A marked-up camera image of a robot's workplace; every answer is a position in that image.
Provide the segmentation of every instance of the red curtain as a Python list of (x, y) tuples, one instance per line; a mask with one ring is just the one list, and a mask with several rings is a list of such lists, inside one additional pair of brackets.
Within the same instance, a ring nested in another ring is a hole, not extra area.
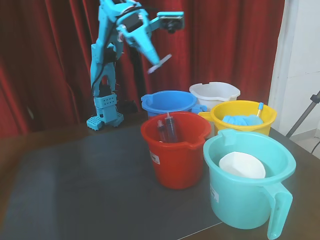
[[(184, 30), (171, 35), (159, 29), (152, 35), (160, 58), (172, 58), (144, 74), (149, 93), (221, 81), (239, 88), (241, 99), (267, 103), (285, 0), (140, 2), (185, 13)], [(98, 7), (99, 0), (0, 1), (0, 137), (90, 117)], [(142, 61), (145, 69), (150, 67)], [(128, 48), (116, 73), (119, 98), (139, 105)]]

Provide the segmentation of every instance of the robotic arm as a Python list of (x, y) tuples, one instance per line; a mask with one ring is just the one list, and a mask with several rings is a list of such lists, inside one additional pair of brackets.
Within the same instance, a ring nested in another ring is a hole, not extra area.
[[(116, 75), (114, 62), (123, 53), (126, 40), (136, 48), (156, 68), (163, 63), (151, 43), (152, 31), (165, 29), (169, 33), (184, 28), (184, 13), (158, 12), (153, 20), (140, 3), (134, 0), (100, 0), (99, 34), (91, 45), (91, 91), (94, 98), (96, 116), (87, 120), (87, 126), (99, 130), (104, 124), (117, 127), (124, 119), (117, 112)], [(102, 84), (107, 76), (107, 85)]]

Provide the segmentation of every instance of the label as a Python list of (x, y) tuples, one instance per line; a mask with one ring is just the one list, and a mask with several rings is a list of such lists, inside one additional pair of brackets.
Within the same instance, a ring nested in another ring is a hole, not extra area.
[(151, 155), (152, 161), (154, 161), (156, 164), (160, 165), (159, 157), (157, 155), (155, 155), (154, 153), (152, 153), (152, 152), (150, 152), (150, 155)]
[(216, 192), (216, 190), (214, 190), (214, 188), (211, 186), (210, 184), (210, 192), (211, 192), (211, 196), (213, 197), (213, 199), (219, 203), (219, 194)]

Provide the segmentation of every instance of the blue sponge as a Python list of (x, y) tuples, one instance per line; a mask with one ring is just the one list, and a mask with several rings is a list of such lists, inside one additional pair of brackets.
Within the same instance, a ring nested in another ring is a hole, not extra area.
[(256, 115), (250, 115), (250, 116), (224, 116), (223, 122), (227, 124), (233, 124), (238, 126), (253, 126), (253, 125), (260, 125), (264, 122), (261, 120), (260, 117)]

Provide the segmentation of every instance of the black pole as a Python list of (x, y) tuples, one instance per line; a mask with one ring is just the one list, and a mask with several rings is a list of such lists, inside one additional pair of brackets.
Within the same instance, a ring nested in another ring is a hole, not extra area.
[(308, 108), (304, 111), (304, 113), (301, 115), (301, 117), (296, 121), (296, 123), (293, 125), (293, 127), (290, 129), (290, 131), (285, 135), (287, 138), (290, 138), (292, 134), (297, 130), (297, 128), (302, 124), (302, 122), (306, 119), (306, 117), (311, 113), (312, 109), (315, 108), (315, 106), (320, 103), (320, 91), (317, 95), (312, 95), (310, 98), (312, 103), (308, 106)]

